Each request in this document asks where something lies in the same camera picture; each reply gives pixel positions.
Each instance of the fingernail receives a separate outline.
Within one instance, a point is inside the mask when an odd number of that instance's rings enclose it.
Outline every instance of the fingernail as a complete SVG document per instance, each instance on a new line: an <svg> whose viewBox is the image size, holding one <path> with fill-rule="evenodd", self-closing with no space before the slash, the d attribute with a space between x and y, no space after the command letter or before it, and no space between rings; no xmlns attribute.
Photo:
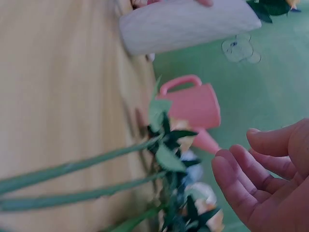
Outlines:
<svg viewBox="0 0 309 232"><path fill-rule="evenodd" d="M258 133L258 132L260 132L260 130L255 129L255 128L250 128L250 129L247 131L247 133L250 133L250 134L256 134L256 133Z"/></svg>

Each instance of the beige fabric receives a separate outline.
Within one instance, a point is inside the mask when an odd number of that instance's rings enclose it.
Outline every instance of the beige fabric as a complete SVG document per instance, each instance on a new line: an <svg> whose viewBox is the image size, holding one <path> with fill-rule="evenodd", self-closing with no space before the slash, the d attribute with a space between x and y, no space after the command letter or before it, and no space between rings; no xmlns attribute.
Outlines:
<svg viewBox="0 0 309 232"><path fill-rule="evenodd" d="M0 178L94 156L139 140L154 74L129 58L116 15L129 0L0 0ZM144 176L137 154L13 195L90 189ZM145 208L151 184L105 199L1 214L14 232L92 232ZM140 231L146 230L146 224Z"/></svg>

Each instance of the green floor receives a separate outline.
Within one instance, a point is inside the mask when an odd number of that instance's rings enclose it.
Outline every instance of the green floor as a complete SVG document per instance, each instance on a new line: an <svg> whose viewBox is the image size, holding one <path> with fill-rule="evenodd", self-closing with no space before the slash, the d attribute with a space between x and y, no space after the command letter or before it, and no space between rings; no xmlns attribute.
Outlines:
<svg viewBox="0 0 309 232"><path fill-rule="evenodd" d="M156 55L154 69L162 82L196 74L213 85L222 123L210 133L221 147L248 147L248 128L270 130L309 116L309 1L299 8L302 13L274 17L272 25L250 32L251 44L262 57L256 64L228 61L221 50L223 41ZM216 185L212 156L196 152L203 158L204 181L211 184L223 207L225 231L247 231Z"/></svg>

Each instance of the white vase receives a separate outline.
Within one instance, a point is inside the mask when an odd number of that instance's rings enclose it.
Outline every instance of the white vase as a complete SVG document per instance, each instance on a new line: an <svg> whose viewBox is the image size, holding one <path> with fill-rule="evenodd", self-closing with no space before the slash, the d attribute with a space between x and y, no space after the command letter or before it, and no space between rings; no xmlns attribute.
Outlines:
<svg viewBox="0 0 309 232"><path fill-rule="evenodd" d="M240 34L261 27L244 0L167 0L120 18L122 39L131 55L160 53Z"/></svg>

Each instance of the hand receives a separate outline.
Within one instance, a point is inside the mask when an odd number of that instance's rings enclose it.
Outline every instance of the hand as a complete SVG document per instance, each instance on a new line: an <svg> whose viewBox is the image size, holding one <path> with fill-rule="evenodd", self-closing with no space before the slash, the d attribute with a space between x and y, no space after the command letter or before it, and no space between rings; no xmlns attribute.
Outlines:
<svg viewBox="0 0 309 232"><path fill-rule="evenodd" d="M197 0L200 4L204 5L204 6L207 6L207 7L210 7L213 5L213 2L212 0Z"/></svg>
<svg viewBox="0 0 309 232"><path fill-rule="evenodd" d="M250 152L234 145L212 160L227 202L252 232L309 231L309 119L247 138Z"/></svg>

